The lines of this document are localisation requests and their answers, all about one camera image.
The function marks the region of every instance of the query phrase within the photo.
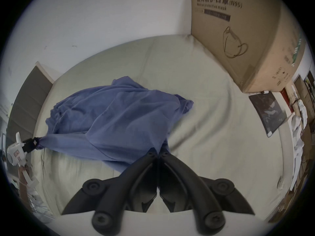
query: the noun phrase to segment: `cardboard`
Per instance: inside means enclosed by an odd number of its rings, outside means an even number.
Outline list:
[[[301,140],[304,142],[303,146],[303,156],[305,157],[305,160],[308,161],[311,156],[311,150],[312,150],[312,136],[311,136],[311,130],[310,126],[307,124],[303,135],[301,136]]]
[[[288,94],[291,105],[293,105],[297,100],[300,99],[299,92],[297,91],[297,88],[295,87],[292,79],[289,80],[284,88]]]
[[[191,2],[191,34],[243,92],[285,87],[302,59],[305,38],[281,0]]]
[[[309,91],[301,76],[298,76],[294,84],[299,92],[303,104],[306,107],[307,123],[310,124],[315,119],[315,109],[311,99],[311,95],[309,94]]]

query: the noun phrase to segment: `headboard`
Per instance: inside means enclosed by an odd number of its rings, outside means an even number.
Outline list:
[[[15,134],[20,133],[21,140],[33,138],[35,125],[42,105],[52,87],[52,82],[37,65],[24,81],[9,116],[6,148],[15,143]],[[8,172],[18,177],[16,166],[7,164]]]

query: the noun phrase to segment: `mask illustration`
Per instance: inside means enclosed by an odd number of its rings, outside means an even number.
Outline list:
[[[242,43],[230,26],[228,26],[223,33],[223,49],[226,57],[233,59],[246,53],[248,45]]]

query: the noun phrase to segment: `blue fabric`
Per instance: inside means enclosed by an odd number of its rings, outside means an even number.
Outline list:
[[[122,172],[150,148],[167,146],[172,126],[192,108],[179,95],[148,90],[129,77],[88,88],[51,110],[37,149],[102,160]]]

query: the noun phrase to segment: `beige bed sheet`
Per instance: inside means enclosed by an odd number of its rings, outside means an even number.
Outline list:
[[[199,176],[227,178],[265,219],[284,197],[277,189],[283,158],[279,132],[266,136],[248,95],[191,35],[129,42],[98,53],[61,76],[42,107],[35,136],[47,132],[45,119],[60,100],[78,90],[110,85],[129,76],[142,86],[194,101],[175,125],[169,147]],[[48,149],[32,152],[36,190],[55,216],[91,178],[118,175],[103,162],[81,160]],[[150,212],[166,212],[154,202]]]

